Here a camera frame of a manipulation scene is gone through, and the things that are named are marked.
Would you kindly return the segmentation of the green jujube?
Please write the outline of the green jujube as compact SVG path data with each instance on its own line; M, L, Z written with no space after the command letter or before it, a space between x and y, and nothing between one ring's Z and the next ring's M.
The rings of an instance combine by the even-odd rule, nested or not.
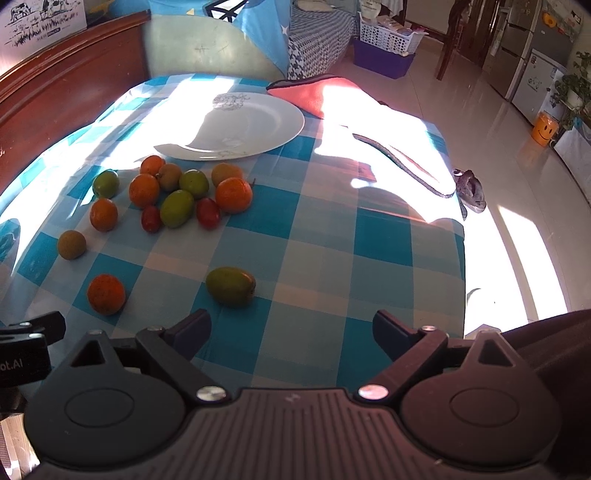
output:
M256 278L240 268L225 266L209 272L205 286L217 303L229 307L242 307L252 301L256 292Z
M162 202L160 219L167 228L175 229L184 225L194 211L193 196L185 190L170 193Z
M181 190L187 191L196 200L207 197L209 192L207 176L197 169L190 169L181 174L178 184Z

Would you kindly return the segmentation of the orange tangerine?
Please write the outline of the orange tangerine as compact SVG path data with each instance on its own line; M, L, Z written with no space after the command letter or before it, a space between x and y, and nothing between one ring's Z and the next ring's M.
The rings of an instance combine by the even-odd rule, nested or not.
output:
M139 173L156 176L165 164L165 160L158 155L147 156L141 163Z
M92 227L99 232L111 231L118 221L116 205L110 199L99 198L90 208L89 221Z
M100 274L91 280L87 288L87 300L98 314L110 316L117 313L126 301L122 282L113 275Z
M129 184L128 195L131 203L139 209L154 205L160 195L156 178L149 174L138 174Z
M252 205L252 187L242 178L225 179L215 189L215 202L225 213L242 213Z

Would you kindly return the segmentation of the brown kiwi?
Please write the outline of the brown kiwi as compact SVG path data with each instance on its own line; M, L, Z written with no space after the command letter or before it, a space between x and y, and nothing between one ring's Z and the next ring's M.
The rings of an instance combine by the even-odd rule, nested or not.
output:
M87 244L84 235L76 230L63 232L57 242L60 257L65 260L75 260L86 252Z
M182 170L179 166L173 163L165 163L156 173L156 179L162 191L172 192L178 189L181 175Z
M211 181L215 187L230 178L243 178L242 169L235 164L219 163L211 171Z

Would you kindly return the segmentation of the red tomato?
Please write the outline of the red tomato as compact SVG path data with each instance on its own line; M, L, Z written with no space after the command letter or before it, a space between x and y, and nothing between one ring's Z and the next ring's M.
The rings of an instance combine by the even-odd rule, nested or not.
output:
M141 212L140 224L145 232L157 233L162 227L159 209L154 205L145 207Z
M221 223L221 209L211 198L197 201L197 222L207 230L215 229Z

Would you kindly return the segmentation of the green jujube back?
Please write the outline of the green jujube back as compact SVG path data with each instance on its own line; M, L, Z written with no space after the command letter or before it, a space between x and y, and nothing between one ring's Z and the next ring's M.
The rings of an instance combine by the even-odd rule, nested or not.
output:
M207 176L197 169L190 169L181 174L178 184L181 190L187 191L196 200L207 197L209 192Z

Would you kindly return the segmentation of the brown kiwi back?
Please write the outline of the brown kiwi back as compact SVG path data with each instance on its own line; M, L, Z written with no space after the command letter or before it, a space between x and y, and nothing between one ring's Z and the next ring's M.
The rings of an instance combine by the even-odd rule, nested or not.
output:
M162 191L172 192L178 189L181 175L182 170L179 166L173 163L165 163L156 173L156 179Z

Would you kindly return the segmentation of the green round fruit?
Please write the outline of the green round fruit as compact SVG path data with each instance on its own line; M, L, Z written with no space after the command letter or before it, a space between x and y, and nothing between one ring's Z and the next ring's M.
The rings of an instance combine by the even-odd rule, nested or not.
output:
M104 170L98 174L92 183L93 194L97 198L113 198L119 189L119 177L113 170Z

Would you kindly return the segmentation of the orange tangerine back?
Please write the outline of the orange tangerine back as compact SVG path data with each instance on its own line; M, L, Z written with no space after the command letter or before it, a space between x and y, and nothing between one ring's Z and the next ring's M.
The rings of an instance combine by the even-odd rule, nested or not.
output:
M158 155L147 156L141 163L139 173L156 176L165 164L165 160Z

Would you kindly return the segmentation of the blue checkered tablecloth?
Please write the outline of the blue checkered tablecloth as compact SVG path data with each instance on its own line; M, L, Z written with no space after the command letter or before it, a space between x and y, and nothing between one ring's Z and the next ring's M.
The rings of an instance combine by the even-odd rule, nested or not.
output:
M126 337L169 326L204 308L211 340L197 367L226 388L355 389L388 364L372 320L387 310L411 327L464 333L465 248L459 203L431 194L372 147L308 117L287 145L239 164L252 206L213 230L196 220L145 232L125 190L107 233L89 222L92 182L103 170L122 184L154 146L156 116L173 102L226 92L263 93L262 81L181 75L124 93L95 121L34 160L1 198L1 320L49 311L67 322L59 362L88 330ZM75 260L59 256L67 230L86 239ZM205 279L219 267L256 278L252 301L217 303ZM114 315L95 312L87 288L100 274L124 285Z

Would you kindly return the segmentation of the grey slipper on floor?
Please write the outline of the grey slipper on floor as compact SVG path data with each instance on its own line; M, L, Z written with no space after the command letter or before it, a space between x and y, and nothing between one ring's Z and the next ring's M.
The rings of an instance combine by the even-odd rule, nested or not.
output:
M487 208L487 202L483 186L473 171L455 169L453 174L463 219L467 219L469 210L477 214L484 212Z

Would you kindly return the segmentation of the white decorated plate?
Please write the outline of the white decorated plate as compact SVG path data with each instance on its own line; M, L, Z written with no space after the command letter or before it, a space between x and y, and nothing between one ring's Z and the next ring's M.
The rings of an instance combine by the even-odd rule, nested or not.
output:
M156 116L154 148L187 161L225 161L279 148L304 129L304 114L270 95L235 92L173 102Z

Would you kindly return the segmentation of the orange smiley bucket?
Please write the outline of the orange smiley bucket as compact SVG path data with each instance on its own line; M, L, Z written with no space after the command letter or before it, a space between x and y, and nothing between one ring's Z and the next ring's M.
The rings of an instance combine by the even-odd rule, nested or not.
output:
M547 147L558 129L558 120L548 112L542 111L534 122L531 137L538 145Z

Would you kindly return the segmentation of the wooden headboard furniture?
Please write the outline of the wooden headboard furniture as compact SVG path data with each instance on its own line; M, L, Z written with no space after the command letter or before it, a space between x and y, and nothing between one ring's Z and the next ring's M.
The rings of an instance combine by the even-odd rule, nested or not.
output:
M34 54L1 77L1 188L43 151L92 123L149 78L150 12L106 21Z

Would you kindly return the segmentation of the small white fridge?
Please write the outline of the small white fridge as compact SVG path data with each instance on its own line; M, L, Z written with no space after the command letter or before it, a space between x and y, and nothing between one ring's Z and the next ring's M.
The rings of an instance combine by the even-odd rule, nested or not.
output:
M555 84L567 72L566 68L550 57L533 49L513 96L512 104L534 125L540 113L546 112L557 120L565 107L553 99Z

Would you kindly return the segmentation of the purple storage bin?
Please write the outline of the purple storage bin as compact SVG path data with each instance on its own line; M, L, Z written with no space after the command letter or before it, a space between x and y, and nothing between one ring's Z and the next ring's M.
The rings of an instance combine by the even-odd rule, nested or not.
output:
M415 54L402 56L387 52L359 39L353 40L353 63L384 77L391 79L404 77L414 59Z

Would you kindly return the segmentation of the potted green plant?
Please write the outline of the potted green plant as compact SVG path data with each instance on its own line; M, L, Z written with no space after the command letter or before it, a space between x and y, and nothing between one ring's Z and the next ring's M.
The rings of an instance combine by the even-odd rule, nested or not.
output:
M563 108L560 129L567 131L577 121L590 124L590 53L578 51L572 73L554 85L552 103Z

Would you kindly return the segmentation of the blue green cushioned chair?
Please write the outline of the blue green cushioned chair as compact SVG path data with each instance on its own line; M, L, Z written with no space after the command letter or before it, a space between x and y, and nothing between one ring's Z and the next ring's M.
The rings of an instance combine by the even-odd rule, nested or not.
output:
M205 73L287 77L290 1L114 1L110 17L147 11L142 27L152 77Z

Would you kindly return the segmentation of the white laundry basket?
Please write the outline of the white laundry basket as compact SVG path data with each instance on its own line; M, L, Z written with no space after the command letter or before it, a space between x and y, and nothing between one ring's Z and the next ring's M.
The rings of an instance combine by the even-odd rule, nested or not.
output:
M388 16L367 19L360 15L360 40L388 53L413 55L427 36L426 31L412 30Z

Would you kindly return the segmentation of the houndstooth patterned sofa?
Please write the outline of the houndstooth patterned sofa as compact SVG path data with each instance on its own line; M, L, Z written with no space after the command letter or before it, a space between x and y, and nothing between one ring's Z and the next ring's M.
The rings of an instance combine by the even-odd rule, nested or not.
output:
M328 73L359 35L358 1L294 1L288 29L288 80Z

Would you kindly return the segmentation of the milk carton box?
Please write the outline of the milk carton box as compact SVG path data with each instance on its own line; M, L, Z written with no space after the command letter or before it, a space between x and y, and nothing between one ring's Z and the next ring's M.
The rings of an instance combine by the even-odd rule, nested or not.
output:
M83 1L2 1L0 21L1 74L86 28Z

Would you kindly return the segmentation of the silver refrigerator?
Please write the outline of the silver refrigerator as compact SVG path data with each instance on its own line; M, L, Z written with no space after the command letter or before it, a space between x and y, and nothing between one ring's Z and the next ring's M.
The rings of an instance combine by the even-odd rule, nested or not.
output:
M490 85L511 100L533 50L565 67L583 25L566 1L513 1L494 54Z

